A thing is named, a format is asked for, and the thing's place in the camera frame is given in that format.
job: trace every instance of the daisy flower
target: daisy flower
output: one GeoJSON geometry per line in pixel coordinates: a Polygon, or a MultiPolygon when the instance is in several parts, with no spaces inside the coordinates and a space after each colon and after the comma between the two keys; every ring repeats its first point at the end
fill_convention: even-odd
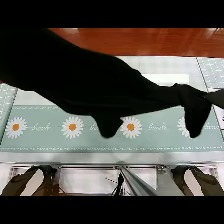
{"type": "Polygon", "coordinates": [[[123,119],[124,123],[121,125],[121,131],[126,138],[135,138],[141,134],[142,125],[137,118],[126,117],[123,119]]]}
{"type": "Polygon", "coordinates": [[[8,122],[6,126],[6,135],[8,138],[17,138],[18,136],[23,134],[23,131],[27,129],[27,125],[25,119],[21,117],[15,117],[11,121],[8,122]]]}
{"type": "Polygon", "coordinates": [[[63,135],[65,135],[66,138],[72,139],[82,134],[83,127],[84,124],[81,119],[78,117],[69,117],[63,122],[61,131],[64,132],[63,135]]]}
{"type": "Polygon", "coordinates": [[[185,137],[189,137],[190,134],[189,131],[186,129],[184,117],[179,119],[177,127],[178,130],[182,132],[182,135],[184,135],[185,137]]]}

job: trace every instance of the daisy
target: daisy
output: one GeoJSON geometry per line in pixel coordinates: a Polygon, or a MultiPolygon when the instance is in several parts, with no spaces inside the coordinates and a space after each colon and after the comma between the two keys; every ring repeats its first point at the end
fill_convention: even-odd
{"type": "Polygon", "coordinates": [[[63,122],[61,131],[64,132],[63,135],[65,135],[66,138],[72,139],[82,134],[81,131],[83,130],[83,127],[84,125],[81,119],[78,117],[69,117],[63,122]]]}
{"type": "Polygon", "coordinates": [[[135,138],[141,134],[142,125],[137,118],[126,117],[123,119],[124,123],[121,125],[121,131],[126,138],[135,138]]]}
{"type": "Polygon", "coordinates": [[[189,131],[186,129],[184,117],[179,119],[177,127],[178,130],[182,132],[182,135],[189,137],[189,131]]]}
{"type": "Polygon", "coordinates": [[[6,126],[6,135],[8,135],[8,138],[17,138],[18,136],[23,134],[23,131],[27,129],[27,125],[25,122],[25,119],[22,119],[22,117],[15,117],[11,121],[8,122],[6,126]]]}

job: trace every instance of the brown wooden surface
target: brown wooden surface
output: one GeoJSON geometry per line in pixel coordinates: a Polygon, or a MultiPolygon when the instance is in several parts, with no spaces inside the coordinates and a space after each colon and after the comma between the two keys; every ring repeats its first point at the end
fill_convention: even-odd
{"type": "Polygon", "coordinates": [[[51,28],[70,42],[111,55],[224,58],[223,28],[51,28]]]}

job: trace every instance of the yellow flower center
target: yellow flower center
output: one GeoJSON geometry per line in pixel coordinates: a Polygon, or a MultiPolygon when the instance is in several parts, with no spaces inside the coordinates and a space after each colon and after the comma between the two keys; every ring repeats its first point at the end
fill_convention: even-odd
{"type": "Polygon", "coordinates": [[[69,125],[69,129],[70,129],[71,131],[74,131],[74,130],[76,129],[76,124],[70,124],[70,125],[69,125]]]}
{"type": "Polygon", "coordinates": [[[13,130],[13,131],[17,131],[17,130],[19,130],[19,124],[14,124],[14,125],[12,126],[12,130],[13,130]]]}
{"type": "Polygon", "coordinates": [[[133,131],[135,129],[134,124],[128,124],[128,130],[133,131]]]}

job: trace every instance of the wooden floor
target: wooden floor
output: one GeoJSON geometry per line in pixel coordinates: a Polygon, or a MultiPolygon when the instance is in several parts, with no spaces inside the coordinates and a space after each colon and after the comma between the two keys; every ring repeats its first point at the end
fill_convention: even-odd
{"type": "Polygon", "coordinates": [[[51,28],[72,43],[111,55],[224,57],[223,28],[51,28]]]}

